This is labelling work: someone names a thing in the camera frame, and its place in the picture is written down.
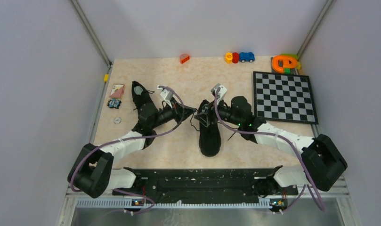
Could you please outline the black shoe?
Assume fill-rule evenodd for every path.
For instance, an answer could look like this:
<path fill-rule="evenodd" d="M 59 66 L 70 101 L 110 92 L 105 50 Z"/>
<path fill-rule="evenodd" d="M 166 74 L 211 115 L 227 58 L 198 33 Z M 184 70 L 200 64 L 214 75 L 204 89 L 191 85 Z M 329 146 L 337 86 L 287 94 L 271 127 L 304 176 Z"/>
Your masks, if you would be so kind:
<path fill-rule="evenodd" d="M 209 127 L 203 126 L 199 122 L 199 148 L 201 153 L 207 157 L 213 157 L 219 153 L 221 147 L 221 135 L 218 128 L 218 121 L 216 124 Z"/>
<path fill-rule="evenodd" d="M 150 94 L 153 94 L 155 91 L 147 90 L 143 85 L 137 81 L 133 81 L 131 85 L 131 95 L 132 101 L 135 104 L 137 113 L 140 114 L 141 107 L 145 104 L 151 104 L 153 110 L 157 110 L 154 102 L 152 101 Z"/>

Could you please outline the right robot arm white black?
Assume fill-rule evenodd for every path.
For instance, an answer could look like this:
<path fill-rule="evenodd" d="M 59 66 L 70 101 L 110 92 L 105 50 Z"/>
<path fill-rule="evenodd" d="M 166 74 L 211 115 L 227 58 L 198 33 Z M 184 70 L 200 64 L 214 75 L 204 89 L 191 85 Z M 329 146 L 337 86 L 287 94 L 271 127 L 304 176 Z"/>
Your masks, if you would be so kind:
<path fill-rule="evenodd" d="M 234 97 L 231 105 L 223 100 L 204 100 L 195 119 L 200 122 L 201 130 L 214 127 L 218 122 L 227 128 L 230 124 L 236 125 L 238 128 L 234 132 L 243 139 L 296 157 L 300 162 L 298 166 L 279 167 L 267 180 L 267 189 L 273 194 L 279 194 L 292 185 L 311 185 L 327 192 L 348 168 L 348 163 L 330 137 L 324 134 L 308 137 L 279 129 L 254 115 L 243 96 Z"/>

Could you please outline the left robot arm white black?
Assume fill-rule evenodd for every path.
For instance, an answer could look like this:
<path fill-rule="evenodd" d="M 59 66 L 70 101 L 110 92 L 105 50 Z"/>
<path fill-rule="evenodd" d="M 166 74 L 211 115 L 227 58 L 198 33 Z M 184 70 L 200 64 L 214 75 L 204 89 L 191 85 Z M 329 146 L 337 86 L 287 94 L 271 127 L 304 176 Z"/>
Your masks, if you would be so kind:
<path fill-rule="evenodd" d="M 162 109 L 152 103 L 143 104 L 138 109 L 138 122 L 126 135 L 99 146 L 88 143 L 82 147 L 67 178 L 71 190 L 92 198 L 115 188 L 124 188 L 132 195 L 139 193 L 142 183 L 132 172 L 124 179 L 111 178 L 114 164 L 130 153 L 149 147 L 158 137 L 155 128 L 171 120 L 180 125 L 196 111 L 175 101 Z"/>

